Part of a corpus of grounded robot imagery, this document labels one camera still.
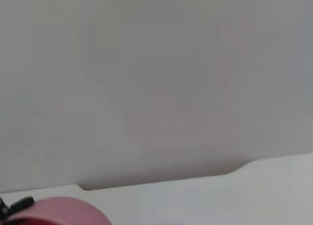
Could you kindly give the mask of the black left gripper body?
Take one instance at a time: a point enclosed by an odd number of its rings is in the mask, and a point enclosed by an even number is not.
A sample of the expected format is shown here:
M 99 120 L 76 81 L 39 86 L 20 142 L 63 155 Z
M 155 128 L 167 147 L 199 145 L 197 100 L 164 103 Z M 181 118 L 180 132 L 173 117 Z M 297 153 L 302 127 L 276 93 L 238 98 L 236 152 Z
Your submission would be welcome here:
M 23 198 L 14 204 L 7 205 L 4 200 L 0 199 L 0 216 L 1 217 L 9 217 L 15 213 L 18 213 L 22 210 L 25 210 L 31 207 L 35 203 L 33 197 Z

